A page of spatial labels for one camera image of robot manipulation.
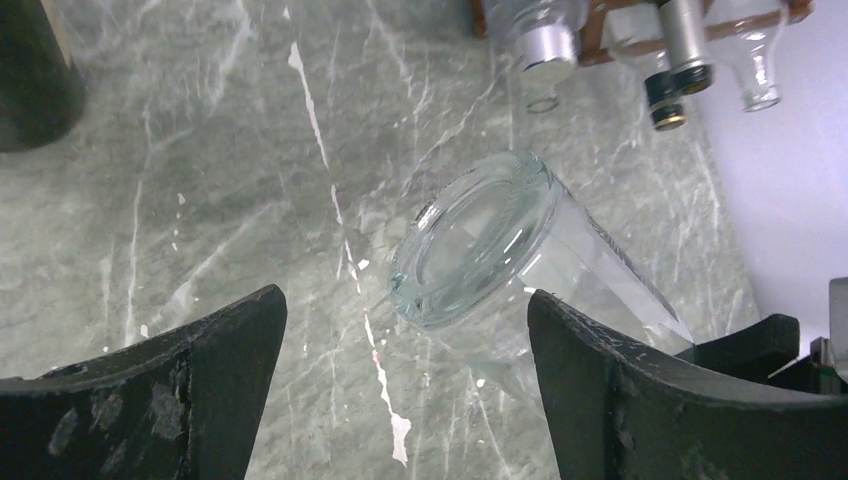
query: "bottle label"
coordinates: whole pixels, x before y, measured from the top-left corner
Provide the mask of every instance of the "bottle label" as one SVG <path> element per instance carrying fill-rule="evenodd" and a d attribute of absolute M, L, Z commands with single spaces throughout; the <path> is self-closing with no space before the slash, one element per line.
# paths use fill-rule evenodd
<path fill-rule="evenodd" d="M 47 21 L 50 22 L 50 28 L 56 37 L 56 43 L 59 44 L 59 50 L 62 52 L 62 58 L 65 59 L 65 65 L 71 68 L 71 45 L 68 42 L 68 34 L 65 32 L 62 19 L 53 8 L 52 0 L 41 0 L 41 6 L 44 8 L 44 14 L 47 15 Z"/>
<path fill-rule="evenodd" d="M 586 218 L 589 219 L 589 225 L 592 226 L 592 229 L 595 230 L 595 233 L 597 233 L 598 236 L 601 237 L 607 245 L 609 245 L 610 249 L 612 249 L 612 251 L 618 256 L 618 258 L 624 263 L 624 265 L 626 265 L 627 268 L 630 269 L 630 271 L 633 272 L 634 275 L 636 275 L 636 278 L 639 279 L 640 282 L 642 282 L 642 285 L 644 285 L 645 288 L 647 288 L 648 291 L 651 292 L 654 297 L 656 297 L 660 304 L 665 307 L 666 310 L 668 310 L 668 313 L 670 313 L 671 316 L 676 319 L 677 313 L 674 311 L 674 308 L 672 308 L 671 304 L 668 303 L 668 300 L 665 299 L 665 297 L 659 292 L 659 290 L 657 290 L 657 287 L 655 287 L 650 280 L 648 280 L 641 273 L 639 273 L 639 270 L 637 270 L 636 267 L 633 265 L 633 262 L 630 260 L 630 257 L 628 257 L 624 253 L 624 251 L 621 249 L 621 247 L 618 246 L 617 243 L 615 243 L 615 240 L 610 237 L 606 230 L 604 230 L 600 225 L 598 225 L 598 223 L 595 221 L 594 218 L 592 218 L 592 215 L 590 215 L 588 211 L 586 212 Z"/>

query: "gray marble surface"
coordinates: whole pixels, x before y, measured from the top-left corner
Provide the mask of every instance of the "gray marble surface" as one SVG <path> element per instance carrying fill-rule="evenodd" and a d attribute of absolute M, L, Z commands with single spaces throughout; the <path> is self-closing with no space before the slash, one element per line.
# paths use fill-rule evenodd
<path fill-rule="evenodd" d="M 510 142 L 698 340 L 757 318 L 697 112 L 654 134 L 620 66 L 579 71 L 528 127 L 461 0 L 57 3 L 88 109 L 0 155 L 0 376 L 276 283 L 290 315 L 248 478 L 553 478 L 544 423 L 380 303 L 407 223 Z"/>

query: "black cylinder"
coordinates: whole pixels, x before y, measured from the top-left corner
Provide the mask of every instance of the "black cylinder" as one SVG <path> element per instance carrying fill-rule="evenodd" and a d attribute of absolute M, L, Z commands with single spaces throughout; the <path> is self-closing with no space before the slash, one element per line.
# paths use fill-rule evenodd
<path fill-rule="evenodd" d="M 668 72 L 651 75 L 645 79 L 644 85 L 654 130 L 665 132 L 686 123 L 680 93 Z"/>
<path fill-rule="evenodd" d="M 85 87 L 50 1 L 0 1 L 0 152 L 53 142 L 82 115 Z"/>

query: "wooden rack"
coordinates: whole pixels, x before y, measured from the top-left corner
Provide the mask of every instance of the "wooden rack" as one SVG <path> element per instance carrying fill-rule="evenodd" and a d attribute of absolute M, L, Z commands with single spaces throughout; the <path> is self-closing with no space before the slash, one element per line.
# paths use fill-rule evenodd
<path fill-rule="evenodd" d="M 471 2 L 471 11 L 474 16 L 474 34 L 480 38 L 487 38 L 488 28 L 486 26 L 486 17 L 483 10 L 483 0 L 469 0 Z M 704 11 L 709 10 L 714 0 L 702 0 L 704 3 Z M 584 67 L 597 65 L 600 63 L 611 62 L 612 58 L 607 53 L 606 49 L 601 48 L 601 40 L 604 31 L 604 21 L 607 17 L 607 12 L 618 8 L 632 7 L 633 5 L 643 3 L 643 0 L 590 0 L 589 18 L 586 25 L 580 30 L 580 38 L 582 40 L 583 50 L 580 52 L 580 65 Z M 813 0 L 789 0 L 789 23 L 798 23 L 804 20 L 813 12 Z M 777 12 L 761 15 L 759 17 L 738 19 L 731 22 L 725 22 L 719 25 L 707 27 L 707 37 L 710 40 L 722 38 L 732 35 L 737 32 L 736 24 L 741 20 L 747 21 L 746 29 L 753 30 L 757 28 L 769 27 L 776 25 L 780 16 Z M 656 51 L 663 48 L 662 41 L 644 42 L 639 46 L 640 50 L 645 53 Z"/>

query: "dark green bottle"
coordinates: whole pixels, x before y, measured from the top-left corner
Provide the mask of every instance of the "dark green bottle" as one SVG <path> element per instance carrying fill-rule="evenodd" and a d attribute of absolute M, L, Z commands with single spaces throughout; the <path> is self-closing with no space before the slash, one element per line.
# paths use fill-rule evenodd
<path fill-rule="evenodd" d="M 79 120 L 85 87 L 51 0 L 0 0 L 0 152 L 40 147 Z"/>

